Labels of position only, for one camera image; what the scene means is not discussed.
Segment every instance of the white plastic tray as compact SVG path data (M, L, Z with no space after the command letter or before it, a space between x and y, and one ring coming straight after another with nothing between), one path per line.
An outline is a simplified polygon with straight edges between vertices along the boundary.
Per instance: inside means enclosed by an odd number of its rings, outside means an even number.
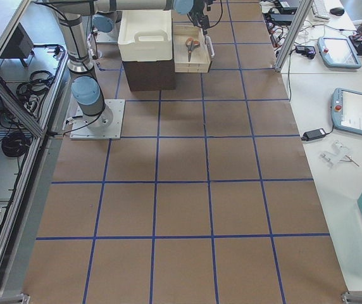
M188 51L185 46L189 37L198 40L201 44L193 50L190 62L188 62ZM174 26L174 62L177 73L208 73L214 57L211 39L209 36L205 37L200 28L190 25Z
M171 11L124 11L118 45L123 61L171 60Z

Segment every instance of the scissors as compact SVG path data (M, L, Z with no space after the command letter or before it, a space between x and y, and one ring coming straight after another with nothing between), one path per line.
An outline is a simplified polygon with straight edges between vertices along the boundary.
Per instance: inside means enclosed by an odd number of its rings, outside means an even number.
M194 40L194 38L189 37L186 40L185 45L187 46L187 49L188 49L188 62L190 62L192 51L195 50L196 48L198 48L201 44L199 43L198 40Z

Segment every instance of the tablet screen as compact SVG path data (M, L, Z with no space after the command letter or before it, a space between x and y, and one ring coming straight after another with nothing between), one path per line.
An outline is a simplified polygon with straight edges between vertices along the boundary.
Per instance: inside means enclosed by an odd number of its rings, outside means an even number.
M362 130L362 95L343 91L341 125Z
M356 58L351 51L346 39L324 38L328 54L333 63L357 64Z

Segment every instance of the handle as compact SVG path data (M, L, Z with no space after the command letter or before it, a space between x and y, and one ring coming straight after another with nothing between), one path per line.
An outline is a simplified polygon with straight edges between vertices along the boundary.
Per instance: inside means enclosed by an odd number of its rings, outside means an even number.
M208 49L210 50L209 55L211 56L212 59L215 58L215 50L213 49L212 40L211 37L209 37L208 35L205 37L205 43Z
M140 37L149 37L149 36L160 36L163 37L164 41L168 40L167 33L164 30L148 30L146 32L137 32L135 34L135 41L140 42Z

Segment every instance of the floor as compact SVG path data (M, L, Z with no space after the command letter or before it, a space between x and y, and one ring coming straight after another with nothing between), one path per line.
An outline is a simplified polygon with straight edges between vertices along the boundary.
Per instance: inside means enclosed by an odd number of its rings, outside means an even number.
M105 97L126 99L122 138L63 139L23 288L31 303L341 303L259 4L223 10L210 73L178 73L174 91L130 92L118 50L99 47Z

